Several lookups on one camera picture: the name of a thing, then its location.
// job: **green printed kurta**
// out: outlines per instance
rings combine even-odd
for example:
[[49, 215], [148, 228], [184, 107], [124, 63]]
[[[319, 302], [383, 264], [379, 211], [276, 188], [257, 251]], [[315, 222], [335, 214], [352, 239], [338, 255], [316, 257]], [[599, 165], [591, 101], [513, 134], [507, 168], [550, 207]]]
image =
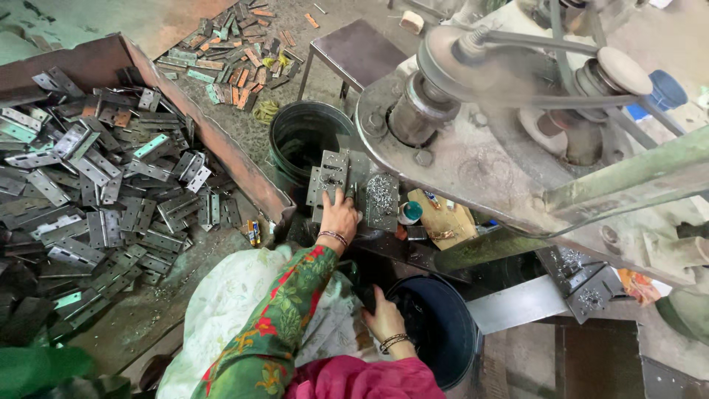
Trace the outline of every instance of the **green printed kurta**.
[[337, 254], [325, 246], [296, 252], [245, 327], [206, 370], [192, 398], [280, 398], [336, 265]]

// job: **concrete floor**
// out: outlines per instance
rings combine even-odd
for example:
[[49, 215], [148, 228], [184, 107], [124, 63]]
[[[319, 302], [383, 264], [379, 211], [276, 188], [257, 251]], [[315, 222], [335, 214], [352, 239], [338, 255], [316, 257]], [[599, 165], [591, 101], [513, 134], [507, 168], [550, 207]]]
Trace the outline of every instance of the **concrete floor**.
[[[25, 9], [21, 0], [2, 0], [0, 6], [12, 14], [0, 23], [18, 24], [29, 33], [43, 34], [49, 41], [55, 38], [65, 47], [101, 37], [114, 31], [123, 31], [146, 52], [157, 57], [176, 43], [189, 23], [199, 16], [214, 16], [228, 5], [229, 0], [193, 1], [185, 4], [176, 0], [122, 1], [65, 0], [59, 3], [36, 4], [57, 20], [49, 23]], [[364, 18], [405, 54], [416, 52], [420, 37], [398, 27], [398, 18], [408, 9], [401, 0], [395, 0], [394, 10], [386, 9], [386, 0], [336, 1], [318, 3], [328, 11], [323, 15], [304, 0], [271, 0], [272, 9], [279, 15], [275, 28], [289, 29], [298, 46], [295, 51], [307, 56], [308, 42], [329, 33], [357, 18]], [[320, 24], [313, 29], [305, 18], [312, 13]], [[434, 23], [434, 18], [427, 18]], [[709, 41], [704, 38], [705, 22], [709, 21], [709, 5], [705, 0], [674, 0], [664, 10], [645, 6], [638, 9], [628, 23], [609, 35], [608, 42], [627, 52], [648, 72], [663, 69], [670, 72], [685, 88], [692, 102], [699, 95], [699, 87], [709, 86]], [[269, 92], [264, 90], [259, 100], [275, 99], [280, 104], [295, 100], [302, 72], [290, 83]], [[340, 106], [337, 98], [339, 79], [319, 60], [313, 61], [306, 99], [317, 99]], [[229, 106], [214, 106], [208, 101], [203, 84], [190, 78], [181, 78], [179, 85], [192, 96], [209, 116], [236, 137], [247, 153], [268, 176], [273, 176], [269, 165], [267, 127], [256, 124], [246, 113]], [[357, 95], [350, 92], [345, 111], [352, 112]], [[705, 111], [688, 104], [672, 112], [688, 130], [709, 124]], [[655, 129], [653, 122], [643, 122]], [[697, 378], [709, 378], [709, 347], [689, 341], [659, 318], [654, 307], [640, 308], [633, 302], [614, 302], [601, 315], [608, 318], [636, 319], [640, 329], [641, 352], [670, 367]], [[506, 332], [506, 364], [511, 398], [550, 398], [554, 396], [554, 330], [544, 324], [526, 324]]]

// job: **small bottle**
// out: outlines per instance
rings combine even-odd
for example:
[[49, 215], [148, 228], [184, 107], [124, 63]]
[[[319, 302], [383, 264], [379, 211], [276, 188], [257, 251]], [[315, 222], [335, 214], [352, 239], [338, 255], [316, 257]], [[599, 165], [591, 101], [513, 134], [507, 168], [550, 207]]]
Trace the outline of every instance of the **small bottle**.
[[396, 219], [399, 223], [409, 226], [418, 222], [423, 214], [423, 208], [416, 201], [405, 202], [399, 207]]

